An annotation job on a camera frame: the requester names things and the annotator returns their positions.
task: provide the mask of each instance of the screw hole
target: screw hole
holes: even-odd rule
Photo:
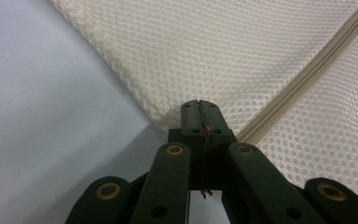
[[[177,156],[183,153],[183,148],[179,146],[170,146],[167,147],[165,151],[172,156]]]
[[[301,212],[294,207],[286,208],[286,215],[292,219],[301,219],[302,218]]]
[[[110,200],[120,193],[120,185],[117,183],[106,183],[98,187],[96,195],[101,200]]]
[[[343,202],[347,199],[344,191],[337,188],[336,186],[326,184],[326,183],[319,183],[317,186],[319,193],[321,193],[324,197],[336,201],[336,202]]]
[[[238,145],[236,147],[236,149],[243,156],[251,156],[251,155],[253,155],[255,153],[254,150],[251,147],[247,147],[247,146],[244,146],[244,145]]]
[[[156,206],[152,209],[151,214],[154,218],[161,218],[167,216],[168,209],[165,206]]]

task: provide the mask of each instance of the dark green plastic part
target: dark green plastic part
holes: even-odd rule
[[[236,184],[227,177],[223,186],[222,204],[230,224],[251,223],[252,214]]]
[[[320,185],[326,186],[322,190],[324,194],[321,193],[321,189],[318,189]],[[341,191],[343,197],[340,199],[343,200],[335,199],[334,196],[339,195],[336,189]],[[315,178],[307,181],[304,192],[310,203],[329,223],[358,223],[358,195],[344,185],[331,179]]]
[[[191,189],[222,189],[227,149],[237,141],[222,112],[194,100],[181,106],[181,116],[181,142],[191,148]]]
[[[167,153],[170,146],[179,146],[179,155]],[[190,149],[181,143],[159,148],[145,181],[131,224],[187,222],[190,178]]]
[[[98,187],[107,183],[116,183],[120,186],[119,194],[110,200],[97,197]],[[94,181],[74,205],[66,224],[124,224],[124,215],[131,196],[130,184],[118,177],[107,176]]]
[[[231,145],[227,168],[251,210],[253,223],[325,223],[257,147]]]

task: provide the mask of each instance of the white surface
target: white surface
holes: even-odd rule
[[[238,133],[358,8],[350,1],[51,0],[157,126],[214,102]]]
[[[49,1],[0,0],[0,223],[63,223],[88,184],[133,180],[162,143]]]
[[[358,194],[358,36],[258,146],[300,187],[324,176]]]

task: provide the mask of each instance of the metal rivet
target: metal rivet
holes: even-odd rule
[[[107,183],[101,185],[96,192],[96,195],[101,200],[113,199],[120,193],[120,185],[117,183]]]
[[[177,156],[183,153],[183,148],[179,146],[170,146],[165,149],[165,151],[173,156]]]
[[[255,153],[251,147],[247,147],[247,146],[243,146],[243,145],[237,146],[236,149],[237,149],[237,151],[239,151],[241,153],[241,155],[244,155],[244,156],[250,156]]]
[[[343,202],[347,199],[347,196],[341,189],[331,184],[319,183],[317,188],[319,193],[330,200]]]

